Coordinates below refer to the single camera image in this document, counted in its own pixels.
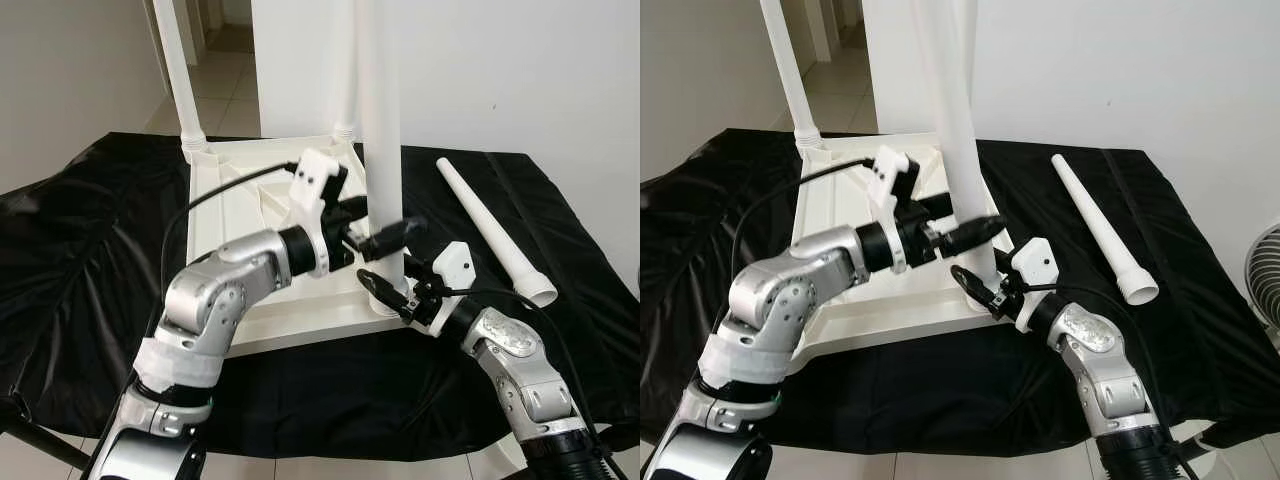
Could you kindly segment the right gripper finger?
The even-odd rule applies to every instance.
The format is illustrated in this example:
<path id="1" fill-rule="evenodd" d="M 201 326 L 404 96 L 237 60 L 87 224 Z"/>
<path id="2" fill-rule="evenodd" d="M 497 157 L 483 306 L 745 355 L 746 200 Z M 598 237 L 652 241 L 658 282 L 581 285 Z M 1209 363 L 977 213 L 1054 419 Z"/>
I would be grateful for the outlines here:
<path id="1" fill-rule="evenodd" d="M 361 287 L 370 293 L 370 307 L 375 314 L 388 317 L 410 317 L 410 300 L 385 278 L 366 269 L 357 270 L 356 278 Z"/>
<path id="2" fill-rule="evenodd" d="M 993 317 L 1001 316 L 998 307 L 1002 300 L 997 291 L 988 288 L 975 273 L 960 265 L 952 265 L 950 274 L 969 300 L 973 300 L 982 308 L 987 310 Z"/>

